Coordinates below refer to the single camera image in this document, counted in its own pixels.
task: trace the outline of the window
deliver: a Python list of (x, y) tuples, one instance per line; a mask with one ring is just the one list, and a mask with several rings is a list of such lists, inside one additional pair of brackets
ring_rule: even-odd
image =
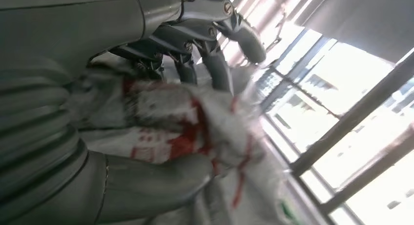
[[(322, 136), (387, 76), (394, 64), (313, 32), (298, 34), (292, 42), (296, 43), (283, 47), (285, 52), (278, 54), (279, 60), (257, 83), (271, 123), (265, 130), (279, 152), (296, 166), (302, 154), (322, 141)], [(377, 169), (371, 167), (378, 159), (391, 155), (394, 149), (390, 146), (399, 146), (396, 137), (412, 121), (414, 78), (294, 177), (315, 204), (330, 212), (327, 217), (336, 224), (412, 224), (414, 151), (390, 167), (398, 160), (394, 158), (386, 165), (387, 171), (371, 183), (373, 176), (363, 183), (369, 183), (364, 189), (354, 189), (346, 198), (332, 202), (355, 180), (364, 180), (361, 174)], [(325, 205), (334, 206), (326, 210)]]

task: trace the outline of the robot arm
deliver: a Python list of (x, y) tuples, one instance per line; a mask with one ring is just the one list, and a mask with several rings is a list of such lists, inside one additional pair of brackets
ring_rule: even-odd
[[(212, 174), (206, 157), (151, 165), (91, 152), (61, 109), (68, 97), (62, 86), (95, 55), (115, 49), (136, 58), (140, 43), (162, 42), (157, 32), (164, 26), (179, 31), (194, 20), (212, 26), (231, 15), (226, 0), (198, 1), (0, 0), (0, 224), (89, 225), (153, 216), (183, 205), (206, 185)], [(214, 14), (201, 8), (211, 4), (222, 8)], [(175, 45), (179, 41), (165, 42), (164, 52), (189, 54)], [(147, 52), (139, 57), (152, 60), (155, 54)]]

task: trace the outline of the red stain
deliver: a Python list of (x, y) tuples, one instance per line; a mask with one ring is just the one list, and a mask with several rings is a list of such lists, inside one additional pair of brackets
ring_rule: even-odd
[(130, 79), (127, 79), (127, 78), (124, 77), (124, 81), (122, 83), (122, 85), (123, 85), (122, 90), (123, 90), (124, 95), (128, 94), (131, 91), (132, 86), (134, 85), (134, 83), (135, 83), (134, 80), (130, 80)]
[(236, 209), (237, 206), (240, 203), (241, 197), (242, 197), (242, 192), (243, 192), (243, 185), (245, 182), (245, 175), (243, 173), (243, 169), (246, 167), (247, 163), (250, 161), (251, 158), (251, 152), (252, 152), (252, 142), (253, 142), (253, 136), (251, 136), (250, 134), (247, 137), (247, 146), (246, 146), (246, 156), (243, 159), (243, 161), (238, 165), (237, 169), (239, 170), (240, 174), (239, 174), (239, 181), (237, 184), (237, 190), (236, 190), (236, 194), (234, 196), (233, 199), (233, 209)]
[(237, 96), (234, 96), (233, 99), (231, 100), (231, 104), (230, 104), (230, 112), (232, 114), (234, 114), (234, 112), (236, 111), (236, 104), (237, 104)]
[(131, 155), (129, 157), (135, 159), (135, 155), (137, 155), (137, 148), (133, 147), (131, 150)]

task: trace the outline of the metal bar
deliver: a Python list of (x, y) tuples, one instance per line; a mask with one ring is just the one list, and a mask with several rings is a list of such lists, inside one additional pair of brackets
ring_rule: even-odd
[(290, 141), (290, 139), (283, 133), (282, 130), (274, 123), (272, 118), (268, 114), (264, 114), (265, 119), (270, 123), (270, 125), (279, 133), (279, 135), (282, 137), (282, 139), (290, 146), (290, 148), (298, 155), (300, 156), (301, 152), (300, 150), (295, 146), (295, 144)]
[(306, 90), (304, 90), (303, 88), (301, 88), (297, 83), (293, 82), (290, 78), (286, 77), (285, 75), (283, 75), (282, 73), (280, 73), (279, 71), (275, 72), (278, 76), (282, 77), (286, 83), (285, 86), (287, 89), (289, 85), (292, 85), (294, 88), (296, 88), (297, 90), (299, 90), (300, 92), (302, 92), (303, 94), (305, 94), (305, 96), (307, 96), (309, 99), (311, 99), (313, 102), (315, 102), (316, 104), (318, 104), (320, 107), (324, 108), (325, 110), (327, 110), (327, 112), (329, 114), (331, 114), (332, 116), (334, 116), (337, 119), (340, 119), (341, 116), (338, 114), (333, 113), (330, 109), (328, 109), (325, 105), (322, 104), (322, 102), (320, 102), (317, 98), (315, 98), (314, 96), (312, 96), (309, 92), (307, 92)]
[(320, 6), (324, 4), (325, 0), (312, 0), (303, 12), (294, 21), (299, 26), (305, 26), (308, 20), (314, 15)]
[[(302, 73), (305, 70), (305, 67), (308, 65), (308, 63), (313, 59), (313, 57), (316, 56), (316, 54), (319, 52), (319, 50), (329, 41), (329, 38), (326, 37), (321, 37), (313, 46), (312, 48), (310, 48), (310, 50), (302, 57), (302, 59), (292, 68), (292, 70), (289, 71), (289, 73), (284, 76), (282, 75), (279, 71), (276, 70), (277, 66), (280, 64), (280, 62), (283, 60), (278, 60), (277, 64), (273, 64), (271, 66), (271, 68), (274, 68), (275, 73), (277, 73), (279, 76), (282, 75), (281, 77), (284, 78), (284, 81), (288, 82), (280, 82), (279, 85), (277, 85), (273, 91), (271, 91), (271, 93), (268, 95), (268, 97), (262, 102), (261, 107), (262, 110), (264, 110), (265, 112), (269, 109), (269, 107), (271, 106), (271, 104), (277, 100), (278, 98), (282, 97), (284, 95), (284, 91), (287, 90), (288, 86), (293, 83), (293, 80), (295, 80), (300, 73)], [(288, 51), (286, 53), (286, 51), (284, 52), (284, 54), (288, 54), (292, 48), (288, 48), (286, 51)], [(305, 77), (311, 70), (313, 69), (313, 67), (307, 71), (306, 74), (304, 74), (303, 77)]]
[[(299, 35), (292, 41), (292, 43), (290, 43), (290, 45), (287, 47), (287, 49), (282, 53), (282, 55), (280, 55), (280, 57), (278, 59), (276, 59), (274, 61), (274, 63), (272, 64), (274, 68), (276, 68), (280, 62), (289, 54), (289, 52), (299, 43), (299, 41), (302, 39), (302, 37), (308, 32), (308, 30), (306, 28), (304, 28)], [(273, 72), (274, 70), (272, 69), (268, 69), (257, 81), (258, 86), (261, 85), (261, 83), (263, 83), (264, 80), (266, 80), (266, 78)]]
[[(267, 120), (267, 122), (282, 136), (283, 140), (286, 141), (286, 143), (290, 146), (291, 149), (293, 149), (293, 151), (300, 155), (300, 151), (299, 149), (295, 146), (295, 144), (289, 140), (289, 138), (279, 129), (279, 127), (274, 123), (274, 121), (272, 120), (272, 118), (268, 115), (265, 114), (263, 115), (263, 117)], [(267, 140), (273, 145), (273, 147), (276, 149), (276, 151), (280, 154), (280, 156), (283, 158), (283, 160), (285, 161), (286, 164), (289, 164), (289, 160), (287, 159), (287, 157), (285, 156), (285, 154), (279, 149), (279, 147), (277, 146), (277, 143), (275, 143), (272, 138), (266, 134), (266, 138)], [(331, 195), (335, 195), (336, 192), (335, 190), (332, 188), (331, 185), (329, 185), (329, 183), (325, 180), (325, 178), (323, 178), (323, 176), (321, 174), (319, 174), (319, 172), (315, 169), (312, 169), (312, 173), (315, 175), (315, 177), (317, 178), (317, 180), (322, 184), (322, 186), (331, 194)], [(294, 176), (294, 178), (296, 179), (296, 181), (298, 182), (298, 184), (303, 188), (304, 192), (307, 194), (307, 196), (309, 197), (309, 199), (317, 206), (320, 207), (321, 204), (319, 202), (319, 200), (315, 197), (314, 193), (310, 190), (310, 188), (303, 182), (303, 180), (299, 177), (299, 176)], [(350, 218), (353, 220), (353, 222), (356, 225), (363, 225), (362, 221), (358, 218), (357, 215), (355, 215), (355, 213), (347, 206), (347, 205), (343, 205), (344, 210), (347, 212), (347, 214), (350, 216)]]
[(319, 200), (315, 197), (315, 195), (312, 193), (312, 191), (309, 189), (309, 187), (305, 184), (305, 182), (303, 182), (303, 180), (300, 177), (294, 176), (292, 175), (293, 178), (296, 180), (296, 182), (299, 184), (299, 186), (303, 189), (303, 191), (305, 192), (305, 194), (308, 196), (308, 198), (310, 199), (310, 201), (316, 206), (316, 208), (320, 211), (321, 215), (324, 217), (325, 221), (330, 224), (333, 225), (335, 224), (332, 219), (329, 217), (329, 215), (327, 213), (325, 213), (322, 209), (321, 209), (321, 204), (319, 202)]
[(372, 180), (396, 164), (401, 158), (414, 150), (413, 143), (414, 125), (411, 124), (403, 134), (401, 134), (385, 148), (387, 152), (385, 156), (377, 160), (352, 182), (347, 184), (331, 200), (323, 204), (323, 211), (326, 213), (332, 212), (335, 208), (343, 204), (347, 199), (369, 184)]
[(294, 16), (304, 7), (308, 0), (300, 0), (299, 3), (294, 7), (294, 9), (288, 14), (288, 21), (292, 20)]
[(414, 76), (414, 54), (410, 51), (405, 60), (397, 64), (383, 80), (357, 102), (324, 136), (292, 164), (293, 173), (302, 175), (319, 158), (328, 152), (346, 134), (377, 109)]

